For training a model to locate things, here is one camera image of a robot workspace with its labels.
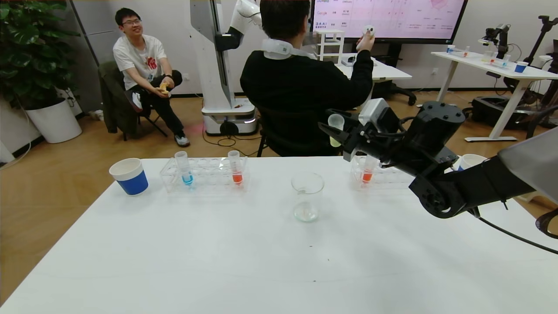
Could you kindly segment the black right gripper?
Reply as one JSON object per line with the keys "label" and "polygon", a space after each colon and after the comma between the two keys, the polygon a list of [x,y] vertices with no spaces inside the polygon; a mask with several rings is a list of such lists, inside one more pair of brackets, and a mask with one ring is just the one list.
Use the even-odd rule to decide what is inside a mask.
{"label": "black right gripper", "polygon": [[379,123],[377,129],[373,123],[363,125],[356,113],[338,109],[327,109],[325,113],[327,123],[318,123],[318,127],[327,135],[329,146],[343,146],[345,155],[349,157],[358,153],[369,155],[385,167],[400,167],[407,163],[398,122]]}

